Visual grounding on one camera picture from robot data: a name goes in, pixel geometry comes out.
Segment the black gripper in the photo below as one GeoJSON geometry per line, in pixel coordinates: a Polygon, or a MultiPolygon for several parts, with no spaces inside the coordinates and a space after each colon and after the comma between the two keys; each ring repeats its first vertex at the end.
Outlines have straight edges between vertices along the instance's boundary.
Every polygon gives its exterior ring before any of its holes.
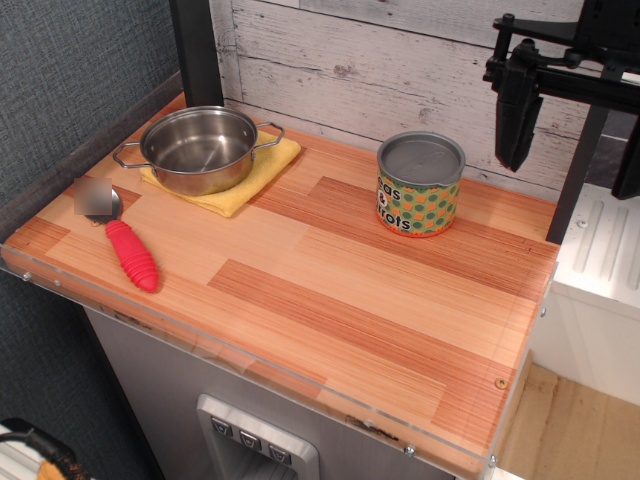
{"type": "Polygon", "coordinates": [[[636,116],[611,189],[619,200],[639,195],[639,87],[577,74],[584,61],[607,70],[639,69],[639,3],[585,1],[575,22],[494,20],[498,37],[483,79],[497,92],[495,154],[516,172],[526,160],[547,94],[567,100],[612,100],[636,116]]]}

